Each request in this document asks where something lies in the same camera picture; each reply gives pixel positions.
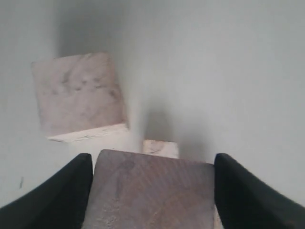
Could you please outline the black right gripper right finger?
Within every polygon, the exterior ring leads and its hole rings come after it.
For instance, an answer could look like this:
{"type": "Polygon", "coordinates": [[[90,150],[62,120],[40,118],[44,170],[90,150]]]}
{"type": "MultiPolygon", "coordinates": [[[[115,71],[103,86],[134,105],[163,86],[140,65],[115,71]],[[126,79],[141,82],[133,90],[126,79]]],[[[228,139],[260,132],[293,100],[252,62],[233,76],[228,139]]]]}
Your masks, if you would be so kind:
{"type": "Polygon", "coordinates": [[[214,160],[214,199],[225,229],[303,229],[305,208],[225,153],[214,160]]]}

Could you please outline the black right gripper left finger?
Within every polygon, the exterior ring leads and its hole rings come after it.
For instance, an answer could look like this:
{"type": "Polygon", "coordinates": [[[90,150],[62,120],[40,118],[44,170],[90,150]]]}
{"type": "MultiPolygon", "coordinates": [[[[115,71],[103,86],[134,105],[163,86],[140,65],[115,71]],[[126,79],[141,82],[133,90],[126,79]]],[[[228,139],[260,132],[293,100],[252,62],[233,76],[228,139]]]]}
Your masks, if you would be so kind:
{"type": "Polygon", "coordinates": [[[92,157],[77,155],[51,178],[1,207],[2,229],[80,229],[92,185],[92,157]]]}

